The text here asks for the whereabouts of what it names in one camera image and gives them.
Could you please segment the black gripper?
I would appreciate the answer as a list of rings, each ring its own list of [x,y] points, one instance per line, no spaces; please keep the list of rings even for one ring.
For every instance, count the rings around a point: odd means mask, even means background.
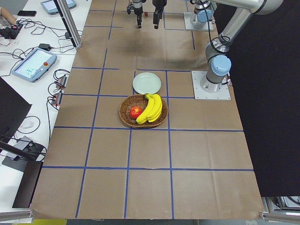
[[[141,0],[129,0],[127,5],[127,14],[134,12],[137,15],[137,26],[140,29],[142,27],[142,13],[143,13],[143,3]]]
[[[153,13],[154,29],[158,29],[160,19],[162,18],[161,9],[167,5],[167,0],[152,0],[152,4],[155,7],[155,12]]]

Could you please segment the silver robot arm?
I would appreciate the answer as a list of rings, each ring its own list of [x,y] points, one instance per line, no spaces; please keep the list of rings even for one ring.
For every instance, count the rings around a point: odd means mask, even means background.
[[[142,27],[142,16],[148,13],[143,10],[144,0],[130,0],[126,7],[127,14],[134,12],[137,20],[137,27]],[[212,17],[215,12],[212,3],[209,0],[191,0],[190,4],[194,6],[193,12],[184,12],[185,30],[194,31],[210,31],[212,27]],[[159,22],[163,18],[164,8],[167,5],[166,0],[153,0],[152,5],[155,7],[153,13],[154,28],[159,28]]]
[[[267,15],[278,9],[282,0],[217,0],[221,3],[236,7],[236,11],[224,30],[217,38],[210,39],[206,47],[206,58],[209,69],[200,81],[201,88],[208,93],[218,92],[224,83],[224,77],[231,69],[232,63],[226,56],[230,45],[254,14]]]

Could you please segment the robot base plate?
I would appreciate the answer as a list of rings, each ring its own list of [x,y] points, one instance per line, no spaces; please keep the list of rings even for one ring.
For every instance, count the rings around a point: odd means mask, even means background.
[[[209,31],[213,30],[211,10],[202,10],[199,13],[184,12],[185,30],[194,31]]]
[[[196,100],[230,100],[226,79],[219,84],[208,81],[206,71],[191,71],[194,97]]]

